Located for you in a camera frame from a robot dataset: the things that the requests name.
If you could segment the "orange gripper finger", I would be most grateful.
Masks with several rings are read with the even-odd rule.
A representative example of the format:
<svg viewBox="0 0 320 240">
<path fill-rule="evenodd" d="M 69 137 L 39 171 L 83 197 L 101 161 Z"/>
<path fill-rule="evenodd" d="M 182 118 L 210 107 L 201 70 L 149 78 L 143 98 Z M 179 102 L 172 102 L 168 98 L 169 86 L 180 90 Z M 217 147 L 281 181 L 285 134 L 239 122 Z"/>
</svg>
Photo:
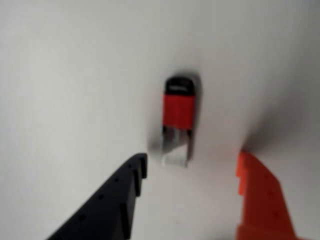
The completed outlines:
<svg viewBox="0 0 320 240">
<path fill-rule="evenodd" d="M 241 151 L 236 176 L 243 205 L 235 239 L 298 240 L 281 185 L 272 172 L 254 155 Z"/>
</svg>

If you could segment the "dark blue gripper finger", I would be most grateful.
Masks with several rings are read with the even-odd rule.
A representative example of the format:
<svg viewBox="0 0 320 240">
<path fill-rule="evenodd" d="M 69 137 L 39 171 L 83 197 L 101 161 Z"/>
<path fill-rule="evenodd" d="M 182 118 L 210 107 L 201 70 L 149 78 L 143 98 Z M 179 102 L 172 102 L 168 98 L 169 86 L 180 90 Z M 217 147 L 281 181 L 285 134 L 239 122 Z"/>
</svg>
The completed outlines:
<svg viewBox="0 0 320 240">
<path fill-rule="evenodd" d="M 130 157 L 49 239 L 129 240 L 147 170 L 146 153 Z"/>
</svg>

